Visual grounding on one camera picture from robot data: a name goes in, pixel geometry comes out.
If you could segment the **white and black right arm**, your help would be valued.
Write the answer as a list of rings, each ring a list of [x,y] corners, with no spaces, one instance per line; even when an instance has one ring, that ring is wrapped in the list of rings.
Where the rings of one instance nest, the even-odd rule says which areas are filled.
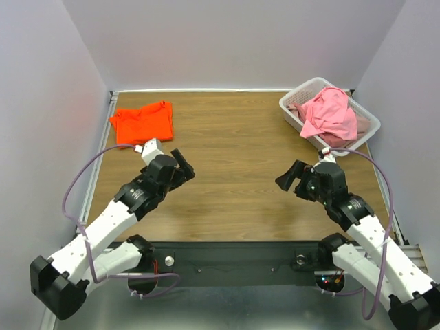
[[[335,161],[312,166],[297,160],[275,182],[281,190],[292,188],[297,197],[322,204],[330,220],[354,240],[350,243],[339,233],[321,240],[316,252],[320,266],[348,272],[377,295],[396,329],[439,325],[439,284],[387,236],[365,200],[349,192],[345,173]]]

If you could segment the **orange t shirt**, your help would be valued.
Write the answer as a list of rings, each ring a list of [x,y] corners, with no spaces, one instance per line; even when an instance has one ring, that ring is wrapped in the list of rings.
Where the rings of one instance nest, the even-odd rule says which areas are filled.
[[[116,144],[144,144],[151,139],[167,142],[174,138],[173,106],[160,101],[139,109],[118,108],[109,118]]]

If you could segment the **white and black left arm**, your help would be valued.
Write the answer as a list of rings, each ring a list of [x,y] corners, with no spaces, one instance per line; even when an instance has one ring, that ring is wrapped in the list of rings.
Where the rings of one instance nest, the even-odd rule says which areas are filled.
[[[170,191],[195,177],[193,167],[178,149],[169,155],[158,148],[149,149],[142,158],[146,166],[140,174],[121,186],[91,225],[80,226],[80,234],[50,257],[38,256],[31,262],[31,291],[59,320],[73,316],[88,294],[109,279],[180,281],[174,272],[135,272],[154,265],[154,248],[139,235],[105,252],[120,234],[156,209]]]

